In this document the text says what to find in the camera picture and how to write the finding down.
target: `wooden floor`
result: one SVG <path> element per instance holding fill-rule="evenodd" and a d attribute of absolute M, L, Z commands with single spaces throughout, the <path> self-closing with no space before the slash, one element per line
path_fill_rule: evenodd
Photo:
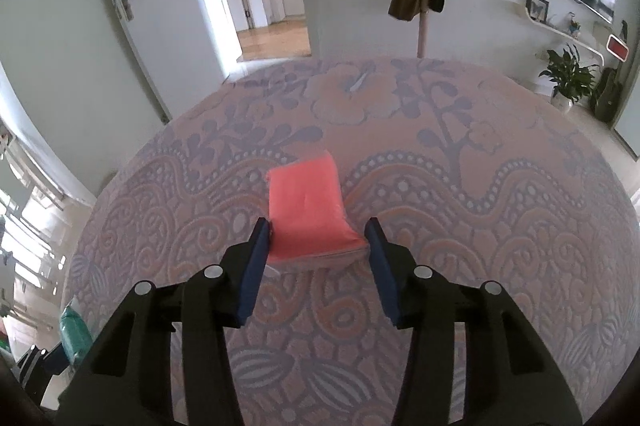
<path fill-rule="evenodd" d="M 305 20 L 285 20 L 264 28 L 238 32 L 242 60 L 310 56 Z"/>

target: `picture frame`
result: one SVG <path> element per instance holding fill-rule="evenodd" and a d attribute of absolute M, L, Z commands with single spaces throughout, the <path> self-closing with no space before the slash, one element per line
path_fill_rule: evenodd
<path fill-rule="evenodd" d="M 546 24 L 549 2 L 546 0 L 527 0 L 527 12 L 532 20 Z"/>

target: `patterned tablecloth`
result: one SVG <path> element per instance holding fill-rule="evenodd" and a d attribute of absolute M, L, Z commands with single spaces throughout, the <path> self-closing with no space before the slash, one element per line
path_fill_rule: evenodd
<path fill-rule="evenodd" d="M 450 281 L 499 280 L 593 414 L 640 346 L 636 214 L 559 112 L 458 62 L 304 60 L 226 84 L 101 194 L 65 297 L 96 334 L 136 281 L 184 281 L 246 240 L 267 212 L 266 172 L 321 149 L 357 230 L 377 216 Z M 248 426 L 390 423 L 410 333 L 383 315 L 366 261 L 264 279 L 254 316 L 226 337 Z M 185 421 L 179 352 L 176 337 Z M 463 380 L 458 360 L 458 416 Z"/>

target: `swirl pattern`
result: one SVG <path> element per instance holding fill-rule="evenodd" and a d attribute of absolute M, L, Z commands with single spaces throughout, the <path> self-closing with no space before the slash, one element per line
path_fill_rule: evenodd
<path fill-rule="evenodd" d="M 640 346 L 640 237 L 594 146 L 495 72 L 436 60 L 304 60 L 227 84 L 167 126 L 98 199 L 70 265 L 97 334 L 132 285 L 180 282 L 248 238 L 266 173 L 329 150 L 356 229 L 449 280 L 500 281 L 540 333 L 585 419 Z M 390 422 L 410 333 L 382 313 L 366 260 L 264 279 L 226 333 L 247 424 Z M 179 335 L 172 388 L 184 419 Z M 462 412 L 456 343 L 452 418 Z"/>

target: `door handle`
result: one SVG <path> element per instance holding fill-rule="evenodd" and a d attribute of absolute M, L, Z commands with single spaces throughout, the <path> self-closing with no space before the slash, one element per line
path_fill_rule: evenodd
<path fill-rule="evenodd" d="M 133 20 L 133 10 L 131 9 L 131 3 L 129 3 L 129 0 L 120 0 L 120 2 L 122 3 L 122 8 L 124 9 L 127 21 Z"/>

